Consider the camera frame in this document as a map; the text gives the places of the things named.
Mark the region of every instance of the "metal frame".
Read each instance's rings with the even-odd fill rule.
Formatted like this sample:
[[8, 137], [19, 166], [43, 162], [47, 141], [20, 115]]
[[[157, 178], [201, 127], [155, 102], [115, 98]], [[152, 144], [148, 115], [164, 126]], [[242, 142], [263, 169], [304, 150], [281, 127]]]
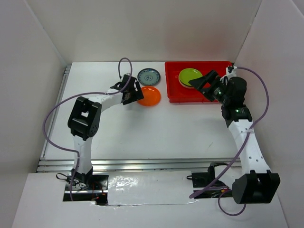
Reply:
[[[56, 104], [58, 104], [63, 96], [67, 79], [70, 73], [71, 66], [67, 66], [64, 71], [62, 83]], [[52, 130], [57, 117], [57, 110], [53, 113], [50, 127], [47, 132], [48, 136], [52, 134]], [[37, 172], [70, 172], [72, 170], [73, 160], [45, 160], [45, 152], [47, 141], [44, 143], [40, 161], [37, 167]], [[109, 171], [206, 171], [211, 162], [230, 162], [232, 158], [200, 158], [200, 159], [141, 159], [141, 160], [92, 160], [93, 173], [101, 174]], [[233, 167], [241, 167], [238, 159]]]
[[[71, 70], [71, 66], [66, 66], [64, 74], [63, 74], [63, 79], [61, 81], [61, 85], [60, 85], [58, 97], [57, 97], [57, 100], [56, 100], [56, 104], [58, 104], [62, 99], [63, 92], [64, 92], [66, 84], [67, 84], [67, 78], [68, 78], [68, 75], [70, 74], [70, 70]], [[57, 117], [57, 113], [58, 113], [58, 109], [56, 109], [55, 112], [53, 112], [53, 114], [51, 116], [50, 125], [49, 125], [48, 131], [47, 131], [48, 137], [52, 134], [52, 131], [53, 131], [53, 128], [54, 128], [54, 125], [55, 125], [54, 120]], [[45, 140], [40, 158], [45, 158], [47, 143], [48, 142]]]

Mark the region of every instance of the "red tray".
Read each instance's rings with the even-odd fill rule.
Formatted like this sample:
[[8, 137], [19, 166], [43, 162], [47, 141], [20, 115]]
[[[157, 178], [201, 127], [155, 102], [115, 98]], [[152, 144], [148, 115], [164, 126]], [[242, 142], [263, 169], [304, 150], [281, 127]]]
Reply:
[[215, 70], [220, 76], [226, 74], [226, 67], [231, 66], [229, 61], [203, 61], [203, 62], [166, 62], [167, 94], [171, 103], [182, 102], [210, 102], [203, 94], [195, 89], [187, 89], [179, 82], [180, 71], [194, 68], [206, 75]]

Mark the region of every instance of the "white wall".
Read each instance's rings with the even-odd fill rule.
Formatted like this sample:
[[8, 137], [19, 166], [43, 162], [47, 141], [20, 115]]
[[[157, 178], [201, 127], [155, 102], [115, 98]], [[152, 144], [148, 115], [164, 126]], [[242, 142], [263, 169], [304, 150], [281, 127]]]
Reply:
[[11, 227], [63, 67], [22, 0], [0, 1], [0, 226]]
[[303, 0], [293, 0], [298, 9], [304, 13], [304, 1]]
[[68, 61], [235, 61], [261, 0], [28, 0]]
[[[304, 224], [304, 16], [291, 0], [264, 0], [236, 65], [256, 70], [270, 92], [270, 108], [256, 126], [264, 156], [281, 177], [278, 193], [290, 228]], [[254, 75], [246, 103], [257, 119], [266, 104]]]

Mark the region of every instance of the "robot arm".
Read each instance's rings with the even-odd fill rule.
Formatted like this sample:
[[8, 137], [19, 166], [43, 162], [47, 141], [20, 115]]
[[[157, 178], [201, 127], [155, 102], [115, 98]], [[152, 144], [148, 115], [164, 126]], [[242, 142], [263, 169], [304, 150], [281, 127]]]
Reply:
[[[247, 83], [244, 79], [236, 77], [235, 67], [227, 67], [225, 77], [220, 77], [215, 71], [205, 76], [189, 81], [210, 101], [218, 100], [222, 104], [222, 116], [227, 128], [233, 135], [239, 150], [249, 132], [248, 141], [240, 154], [242, 174], [231, 168], [219, 179], [232, 189], [232, 196], [236, 203], [270, 203], [279, 184], [280, 177], [272, 173], [265, 162], [252, 125], [249, 109], [243, 104]], [[211, 164], [209, 173], [214, 178], [223, 171], [223, 166]]]
[[[128, 86], [123, 91], [116, 93], [126, 85], [129, 77], [129, 75], [124, 75], [122, 81], [112, 86], [105, 95], [79, 97], [74, 104], [67, 125], [73, 135], [74, 148], [79, 151], [80, 156], [75, 179], [85, 185], [89, 184], [93, 175], [92, 138], [98, 131], [101, 113], [113, 105], [120, 103], [126, 105], [143, 99], [141, 87], [135, 77], [131, 77]], [[76, 154], [72, 172], [75, 170], [77, 159]]]

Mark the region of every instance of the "orange plate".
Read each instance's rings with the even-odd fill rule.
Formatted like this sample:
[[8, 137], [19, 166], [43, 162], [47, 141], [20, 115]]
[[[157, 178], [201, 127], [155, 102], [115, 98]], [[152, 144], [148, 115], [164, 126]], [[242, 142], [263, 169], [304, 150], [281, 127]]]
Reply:
[[161, 100], [161, 93], [152, 86], [143, 87], [142, 94], [144, 99], [138, 100], [137, 102], [143, 106], [154, 106]]

